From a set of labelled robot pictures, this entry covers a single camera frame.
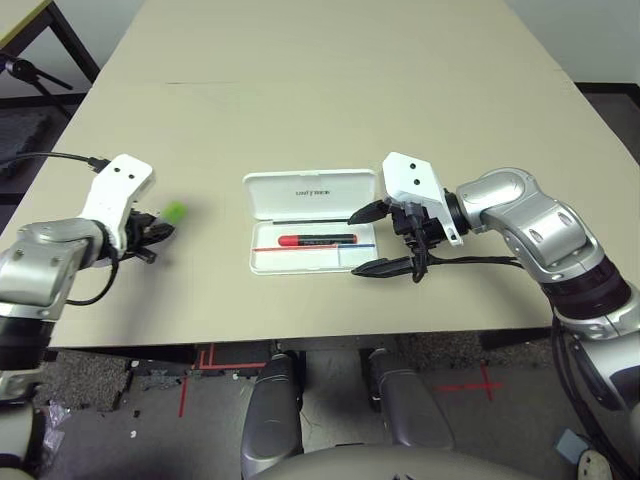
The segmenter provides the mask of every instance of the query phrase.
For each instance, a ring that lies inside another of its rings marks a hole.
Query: wires
[[[67,300],[66,303],[68,305],[77,305],[81,307],[93,305],[102,297],[104,297],[107,292],[109,292],[111,286],[113,285],[113,282],[115,282],[116,280],[118,268],[120,267],[120,260],[118,259],[118,251],[113,247],[113,245],[111,245],[111,243],[108,244],[107,249],[109,250],[109,258],[111,259],[111,272],[109,272],[109,279],[107,280],[107,284],[105,285],[105,287],[98,295],[90,298],[89,300]]]
[[[613,446],[609,438],[604,433],[600,423],[584,401],[573,375],[569,355],[567,353],[567,344],[564,339],[564,332],[560,324],[560,320],[554,314],[551,324],[551,352],[553,355],[553,363],[558,372],[560,385],[564,390],[567,398],[571,402],[571,406],[575,410],[580,422],[584,426],[587,435],[590,437],[596,450],[602,453],[613,468],[627,480],[637,479],[637,474],[633,468],[622,458],[620,453]]]
[[[69,160],[77,160],[80,162],[84,162],[89,165],[94,172],[99,173],[105,169],[107,165],[109,165],[109,160],[95,157],[85,157],[82,155],[75,155],[73,153],[60,153],[60,152],[25,152],[25,153],[17,153],[10,157],[6,157],[0,159],[0,166],[6,165],[8,163],[12,163],[18,160],[27,160],[31,158],[37,157],[56,157],[56,158],[67,158]]]
[[[497,265],[511,265],[512,267],[524,268],[518,263],[516,257],[456,257],[438,258],[428,254],[429,265],[464,265],[469,263],[494,263]]]

